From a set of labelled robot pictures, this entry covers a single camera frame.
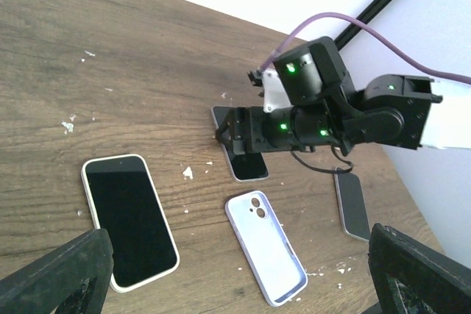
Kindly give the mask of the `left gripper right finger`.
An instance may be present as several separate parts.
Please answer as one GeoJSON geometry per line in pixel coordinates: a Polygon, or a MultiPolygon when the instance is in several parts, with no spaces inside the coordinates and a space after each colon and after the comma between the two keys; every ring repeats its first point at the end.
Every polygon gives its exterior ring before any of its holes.
{"type": "Polygon", "coordinates": [[[376,223],[368,264],[378,303],[365,313],[469,313],[470,269],[376,223]]]}

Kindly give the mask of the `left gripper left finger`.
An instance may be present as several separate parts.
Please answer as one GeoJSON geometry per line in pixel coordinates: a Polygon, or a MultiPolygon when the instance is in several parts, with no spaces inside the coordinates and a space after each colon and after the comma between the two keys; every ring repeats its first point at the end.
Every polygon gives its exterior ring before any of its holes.
{"type": "Polygon", "coordinates": [[[105,229],[93,229],[1,280],[2,313],[100,313],[113,270],[105,229]]]}

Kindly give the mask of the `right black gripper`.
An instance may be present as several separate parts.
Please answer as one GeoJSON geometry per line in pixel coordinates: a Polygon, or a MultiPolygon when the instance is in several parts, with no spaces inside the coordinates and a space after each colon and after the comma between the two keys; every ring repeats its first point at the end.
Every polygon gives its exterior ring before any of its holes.
{"type": "Polygon", "coordinates": [[[235,155],[269,151],[263,135],[266,114],[262,107],[233,107],[224,115],[215,114],[214,119],[216,139],[235,155]]]}

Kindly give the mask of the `lavender phone case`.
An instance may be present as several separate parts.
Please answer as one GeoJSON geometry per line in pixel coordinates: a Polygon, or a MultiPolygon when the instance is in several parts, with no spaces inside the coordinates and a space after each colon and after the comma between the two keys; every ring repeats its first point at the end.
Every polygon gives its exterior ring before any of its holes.
{"type": "Polygon", "coordinates": [[[308,276],[267,196],[259,190],[243,193],[224,209],[267,303],[280,307],[293,299],[308,276]]]}

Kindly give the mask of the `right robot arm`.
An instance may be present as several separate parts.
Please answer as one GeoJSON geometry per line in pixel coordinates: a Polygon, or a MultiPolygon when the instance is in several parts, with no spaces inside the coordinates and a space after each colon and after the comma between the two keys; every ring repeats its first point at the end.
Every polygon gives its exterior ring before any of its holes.
{"type": "Polygon", "coordinates": [[[470,95],[455,94],[437,74],[385,74],[356,90],[331,38],[278,56],[251,73],[261,107],[232,107],[216,139],[236,155],[333,146],[349,154],[362,143],[402,149],[470,147],[470,95]]]}

